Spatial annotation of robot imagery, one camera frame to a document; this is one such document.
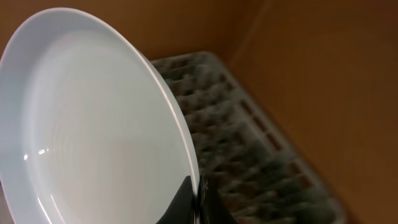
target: plate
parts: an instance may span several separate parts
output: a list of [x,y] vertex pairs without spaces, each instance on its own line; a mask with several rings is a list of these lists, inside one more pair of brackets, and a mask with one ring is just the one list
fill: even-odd
[[159,73],[121,34],[47,9],[0,64],[0,178],[15,223],[156,223],[199,171]]

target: plastic tray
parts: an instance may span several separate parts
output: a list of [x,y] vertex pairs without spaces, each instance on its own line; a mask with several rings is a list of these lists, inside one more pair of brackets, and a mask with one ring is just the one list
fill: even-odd
[[216,56],[152,63],[184,114],[201,174],[239,223],[346,223],[340,203]]

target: wooden surface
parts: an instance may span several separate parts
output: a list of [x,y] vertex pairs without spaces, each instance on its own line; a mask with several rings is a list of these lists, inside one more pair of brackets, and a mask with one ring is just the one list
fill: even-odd
[[398,2],[265,0],[229,66],[361,223],[398,223]]
[[99,17],[149,59],[205,49],[219,52],[243,4],[243,0],[2,0],[0,53],[24,20],[50,7],[73,7]]

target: brown surface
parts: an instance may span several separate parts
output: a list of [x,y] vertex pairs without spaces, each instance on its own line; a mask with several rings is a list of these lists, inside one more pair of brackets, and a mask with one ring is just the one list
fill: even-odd
[[118,30],[149,59],[223,49],[242,0],[2,0],[0,52],[29,16],[50,7],[89,12]]
[[265,1],[229,66],[359,222],[398,223],[398,2]]

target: dish rack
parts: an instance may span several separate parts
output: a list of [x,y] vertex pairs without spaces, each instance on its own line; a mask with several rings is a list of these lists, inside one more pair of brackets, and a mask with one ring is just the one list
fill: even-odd
[[238,223],[346,222],[340,203],[215,55],[151,62],[184,114],[200,173]]

